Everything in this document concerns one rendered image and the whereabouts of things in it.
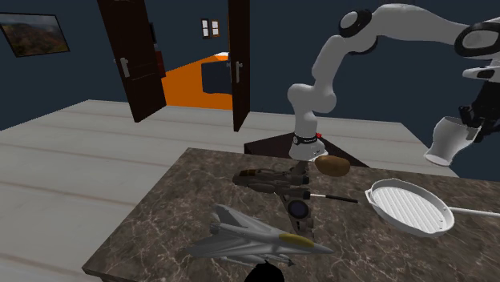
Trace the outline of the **white vase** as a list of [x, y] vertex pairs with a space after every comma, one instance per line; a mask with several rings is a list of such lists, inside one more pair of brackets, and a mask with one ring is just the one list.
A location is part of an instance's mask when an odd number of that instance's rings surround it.
[[473, 143], [481, 129], [481, 126], [466, 126], [460, 118], [443, 117], [433, 129], [433, 142], [424, 158], [438, 166], [448, 167], [459, 151]]

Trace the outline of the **white grill pan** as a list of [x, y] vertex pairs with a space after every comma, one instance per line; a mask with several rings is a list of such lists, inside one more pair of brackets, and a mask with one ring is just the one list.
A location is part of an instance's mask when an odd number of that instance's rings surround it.
[[381, 179], [365, 191], [374, 211], [396, 229], [420, 237], [439, 237], [454, 227], [456, 213], [500, 218], [500, 213], [450, 207], [434, 193], [400, 179]]

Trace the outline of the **brown potato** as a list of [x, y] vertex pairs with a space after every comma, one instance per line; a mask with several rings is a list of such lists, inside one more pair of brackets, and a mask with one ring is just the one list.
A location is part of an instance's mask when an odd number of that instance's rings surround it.
[[317, 170], [332, 177], [342, 177], [349, 173], [351, 165], [347, 159], [334, 155], [322, 155], [314, 160]]

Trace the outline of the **dark robot stand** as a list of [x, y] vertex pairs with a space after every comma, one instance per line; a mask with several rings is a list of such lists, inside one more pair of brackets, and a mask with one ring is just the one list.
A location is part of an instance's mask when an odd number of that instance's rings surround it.
[[[245, 143], [244, 153], [250, 155], [263, 155], [290, 159], [288, 153], [292, 145], [292, 137], [293, 133], [288, 133], [285, 135], [278, 135], [267, 139]], [[349, 153], [341, 150], [339, 147], [330, 143], [324, 137], [321, 137], [320, 141], [325, 145], [325, 149], [329, 153], [329, 155], [347, 159], [352, 166], [368, 167], [368, 165], [361, 162], [359, 159], [356, 159]]]

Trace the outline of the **dark toy spaceship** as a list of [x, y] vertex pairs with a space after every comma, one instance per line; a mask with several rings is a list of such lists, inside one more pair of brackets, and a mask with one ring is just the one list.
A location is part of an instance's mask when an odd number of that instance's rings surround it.
[[314, 239], [312, 209], [307, 200], [312, 197], [335, 199], [357, 203], [356, 199], [335, 195], [311, 193], [307, 185], [308, 163], [300, 161], [288, 171], [276, 171], [267, 168], [247, 169], [237, 172], [232, 182], [236, 186], [248, 187], [253, 191], [277, 195], [290, 219], [294, 231], [311, 240]]

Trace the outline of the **dark brown door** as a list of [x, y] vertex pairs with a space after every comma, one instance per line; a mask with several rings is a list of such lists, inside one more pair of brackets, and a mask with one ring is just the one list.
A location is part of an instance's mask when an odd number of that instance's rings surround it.
[[238, 131], [250, 111], [250, 0], [228, 0], [228, 40], [233, 129]]
[[132, 117], [166, 106], [144, 0], [97, 0]]

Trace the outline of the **grey toy jet fighter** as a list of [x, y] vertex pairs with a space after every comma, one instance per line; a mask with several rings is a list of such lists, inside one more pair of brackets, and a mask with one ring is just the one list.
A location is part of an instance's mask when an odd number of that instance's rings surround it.
[[306, 237], [274, 228], [223, 204], [215, 205], [212, 215], [216, 222], [209, 226], [211, 235], [186, 248], [194, 257], [216, 258], [251, 268], [269, 260], [293, 266], [290, 254], [333, 253]]

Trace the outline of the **dark blue cabinet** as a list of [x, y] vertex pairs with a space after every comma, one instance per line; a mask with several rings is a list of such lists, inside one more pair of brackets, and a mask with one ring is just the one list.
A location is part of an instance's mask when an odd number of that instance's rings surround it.
[[232, 93], [231, 67], [228, 60], [201, 64], [203, 92], [209, 94]]

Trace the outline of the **black round object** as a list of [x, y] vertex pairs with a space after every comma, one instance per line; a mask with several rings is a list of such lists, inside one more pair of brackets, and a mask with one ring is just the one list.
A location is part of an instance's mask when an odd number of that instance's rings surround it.
[[257, 264], [244, 279], [244, 282], [284, 282], [283, 272], [266, 261]]

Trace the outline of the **small framed wall picture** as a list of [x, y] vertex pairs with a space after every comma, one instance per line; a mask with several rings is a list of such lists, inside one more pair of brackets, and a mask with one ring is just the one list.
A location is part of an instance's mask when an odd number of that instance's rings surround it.
[[220, 25], [216, 19], [201, 18], [202, 39], [217, 38], [220, 36]]

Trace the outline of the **landscape wall picture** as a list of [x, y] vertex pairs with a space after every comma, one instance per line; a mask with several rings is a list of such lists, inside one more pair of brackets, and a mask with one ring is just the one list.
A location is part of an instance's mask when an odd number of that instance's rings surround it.
[[55, 14], [0, 12], [0, 31], [16, 58], [70, 51]]

